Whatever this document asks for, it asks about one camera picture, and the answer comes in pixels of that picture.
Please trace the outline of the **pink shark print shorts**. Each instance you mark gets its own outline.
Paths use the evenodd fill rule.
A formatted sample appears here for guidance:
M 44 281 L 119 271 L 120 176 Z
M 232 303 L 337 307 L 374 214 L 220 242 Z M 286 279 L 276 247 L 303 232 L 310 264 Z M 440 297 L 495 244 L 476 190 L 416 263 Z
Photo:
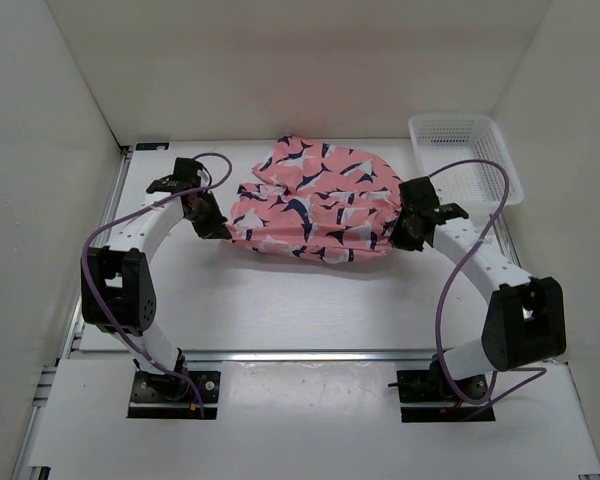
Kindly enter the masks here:
M 381 157 L 288 135 L 253 167 L 230 211 L 231 241 L 326 264 L 386 255 L 401 210 L 400 178 Z

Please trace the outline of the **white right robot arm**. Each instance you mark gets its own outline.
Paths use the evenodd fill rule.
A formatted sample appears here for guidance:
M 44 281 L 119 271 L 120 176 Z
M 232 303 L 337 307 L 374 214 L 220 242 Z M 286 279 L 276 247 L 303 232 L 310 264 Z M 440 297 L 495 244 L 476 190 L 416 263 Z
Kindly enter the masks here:
M 455 203 L 443 204 L 426 177 L 399 185 L 402 209 L 390 242 L 406 251 L 429 245 L 455 264 L 487 303 L 481 335 L 443 350 L 441 317 L 451 283 L 436 308 L 436 348 L 440 368 L 429 387 L 440 399 L 460 393 L 467 378 L 505 372 L 559 356 L 566 351 L 563 289 L 552 277 L 538 278 L 510 263 L 498 247 L 475 231 L 469 214 Z

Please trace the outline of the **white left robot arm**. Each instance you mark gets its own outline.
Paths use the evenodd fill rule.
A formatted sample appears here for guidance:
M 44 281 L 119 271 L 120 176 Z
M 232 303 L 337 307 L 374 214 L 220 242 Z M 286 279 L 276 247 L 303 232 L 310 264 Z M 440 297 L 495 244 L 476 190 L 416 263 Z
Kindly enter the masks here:
M 121 342 L 140 370 L 156 375 L 155 388 L 168 400 L 186 395 L 190 377 L 181 369 L 180 350 L 155 320 L 150 262 L 182 222 L 203 240 L 231 238 L 213 190 L 232 169 L 220 153 L 176 158 L 172 173 L 147 187 L 140 208 L 92 233 L 81 253 L 84 321 Z

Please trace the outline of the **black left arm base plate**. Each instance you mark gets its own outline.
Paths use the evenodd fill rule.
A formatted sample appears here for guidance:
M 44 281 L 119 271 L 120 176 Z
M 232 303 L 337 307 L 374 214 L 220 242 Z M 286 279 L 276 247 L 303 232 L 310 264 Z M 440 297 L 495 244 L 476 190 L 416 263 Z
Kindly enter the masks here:
M 127 417 L 131 419 L 215 420 L 221 387 L 220 371 L 189 371 L 201 394 L 199 400 L 187 382 L 171 376 L 136 371 L 129 395 Z

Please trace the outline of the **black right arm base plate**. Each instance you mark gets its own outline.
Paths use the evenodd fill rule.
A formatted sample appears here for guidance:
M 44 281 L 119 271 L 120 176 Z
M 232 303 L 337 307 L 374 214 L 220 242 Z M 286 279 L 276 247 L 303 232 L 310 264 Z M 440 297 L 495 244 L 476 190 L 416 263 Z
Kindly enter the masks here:
M 403 424 L 494 422 L 492 407 L 461 400 L 441 373 L 398 370 L 387 387 L 398 394 Z

